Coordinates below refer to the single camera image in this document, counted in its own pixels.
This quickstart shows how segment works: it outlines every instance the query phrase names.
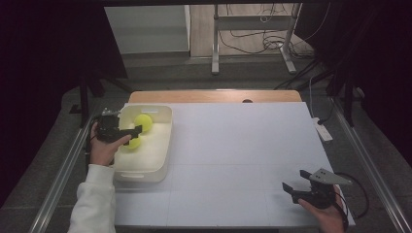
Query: yellow tennis ball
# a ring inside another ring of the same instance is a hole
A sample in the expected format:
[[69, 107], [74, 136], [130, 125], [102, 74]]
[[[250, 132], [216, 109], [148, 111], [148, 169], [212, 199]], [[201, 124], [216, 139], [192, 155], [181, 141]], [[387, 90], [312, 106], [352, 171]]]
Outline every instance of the yellow tennis ball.
[[140, 146], [140, 138], [134, 138], [134, 139], [131, 139], [130, 141], [129, 141], [129, 145], [127, 145], [127, 147], [129, 148], [129, 149], [136, 149], [137, 147], [139, 147]]
[[142, 125], [142, 132], [147, 132], [152, 128], [152, 118], [149, 115], [141, 114], [134, 118], [134, 125]]

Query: black curtain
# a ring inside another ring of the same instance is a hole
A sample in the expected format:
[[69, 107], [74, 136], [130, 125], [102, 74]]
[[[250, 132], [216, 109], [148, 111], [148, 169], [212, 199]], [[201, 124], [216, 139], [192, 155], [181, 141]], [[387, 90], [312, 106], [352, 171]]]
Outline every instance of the black curtain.
[[3, 204], [54, 125], [61, 97], [79, 85], [79, 76], [99, 70], [126, 78], [126, 72], [101, 6], [2, 1], [0, 23]]
[[412, 166], [412, 4], [386, 1], [355, 57], [362, 105]]

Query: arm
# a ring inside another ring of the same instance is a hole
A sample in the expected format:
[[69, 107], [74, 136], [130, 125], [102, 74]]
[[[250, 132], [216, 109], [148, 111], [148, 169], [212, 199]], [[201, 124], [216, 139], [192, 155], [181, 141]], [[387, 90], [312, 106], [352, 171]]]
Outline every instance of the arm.
[[[340, 192], [339, 188], [336, 185], [334, 186], [334, 189], [336, 193]], [[322, 232], [324, 233], [343, 233], [344, 232], [342, 216], [333, 206], [330, 206], [324, 210], [320, 210], [312, 206], [310, 203], [308, 203], [305, 200], [299, 199], [298, 202], [304, 209], [306, 209], [308, 212], [310, 212], [312, 215], [315, 216], [315, 218], [318, 220], [321, 226]], [[336, 194], [336, 203], [340, 207], [342, 207], [342, 200], [337, 194]]]
[[118, 147], [130, 140], [124, 136], [112, 144], [94, 137], [96, 124], [91, 129], [91, 156], [86, 181], [78, 188], [78, 201], [70, 218], [70, 233], [116, 232], [115, 230], [115, 170], [107, 167]]

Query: aluminum rail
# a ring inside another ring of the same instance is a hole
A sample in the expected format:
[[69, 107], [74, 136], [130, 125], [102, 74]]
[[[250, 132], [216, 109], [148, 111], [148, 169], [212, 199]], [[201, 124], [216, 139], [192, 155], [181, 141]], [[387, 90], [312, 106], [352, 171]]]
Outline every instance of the aluminum rail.
[[[95, 105], [93, 108], [91, 116], [95, 116], [100, 106], [99, 103]], [[61, 193], [64, 190], [64, 187], [67, 184], [67, 180], [72, 173], [73, 167], [76, 163], [76, 160], [79, 157], [79, 153], [83, 148], [84, 141], [87, 137], [87, 130], [88, 126], [91, 122], [91, 117], [88, 118], [87, 123], [81, 129], [79, 129], [78, 134], [76, 135], [76, 139], [73, 142], [72, 147], [69, 149], [65, 160], [63, 161], [60, 170], [58, 171], [53, 183], [51, 184], [51, 188], [43, 201], [43, 204], [37, 213], [36, 217], [33, 220], [33, 223], [30, 227], [30, 233], [40, 233], [45, 232], [49, 222], [52, 218], [52, 214], [57, 206], [57, 202], [60, 199]]]
[[351, 127], [348, 122], [346, 121], [345, 117], [343, 117], [342, 106], [339, 102], [335, 102], [332, 98], [330, 98], [333, 105], [337, 107], [335, 109], [335, 113], [339, 118], [343, 129], [348, 136], [349, 141], [351, 142], [352, 146], [354, 147], [363, 169], [366, 172], [366, 175], [369, 177], [370, 181], [372, 182], [375, 191], [379, 195], [382, 203], [385, 206], [386, 211], [389, 214], [394, 226], [399, 233], [411, 233], [411, 226], [408, 220], [405, 217], [403, 210], [400, 208], [394, 194], [391, 192], [391, 189], [388, 187], [384, 179], [382, 178], [378, 168], [376, 167], [375, 163], [371, 159], [369, 152], [361, 142], [361, 138], [358, 135], [355, 127]]

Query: metal stand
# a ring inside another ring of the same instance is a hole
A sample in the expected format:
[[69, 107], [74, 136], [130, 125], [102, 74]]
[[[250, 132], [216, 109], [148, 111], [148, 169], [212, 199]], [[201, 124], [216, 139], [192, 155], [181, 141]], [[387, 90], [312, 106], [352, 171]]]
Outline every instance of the metal stand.
[[[280, 52], [285, 60], [290, 74], [295, 74], [296, 69], [291, 60], [289, 43], [296, 25], [297, 15], [300, 9], [300, 3], [296, 3], [291, 16], [225, 16], [220, 17], [218, 5], [215, 5], [214, 14], [214, 33], [213, 33], [213, 52], [212, 52], [212, 74], [219, 73], [219, 31], [229, 30], [288, 30], [285, 42], [280, 47]], [[271, 17], [273, 20], [262, 22], [262, 17]]]

